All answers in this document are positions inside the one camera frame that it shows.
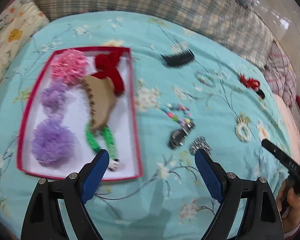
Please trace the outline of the person's right hand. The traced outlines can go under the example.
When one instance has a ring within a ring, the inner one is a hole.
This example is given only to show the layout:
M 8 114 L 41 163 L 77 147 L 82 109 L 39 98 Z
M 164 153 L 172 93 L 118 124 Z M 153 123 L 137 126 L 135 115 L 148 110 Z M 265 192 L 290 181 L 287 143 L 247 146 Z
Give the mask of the person's right hand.
M 282 218 L 282 225 L 284 232 L 293 231 L 295 228 L 298 227 L 300 223 L 300 194 L 295 194 L 294 189 L 290 188 L 286 197 L 285 197 L 285 190 L 287 187 L 287 180 L 285 179 L 281 187 L 279 189 L 276 203 L 278 210 L 282 210 L 282 201 L 284 199 L 287 200 L 287 203 L 290 207 L 290 211 L 287 215 Z

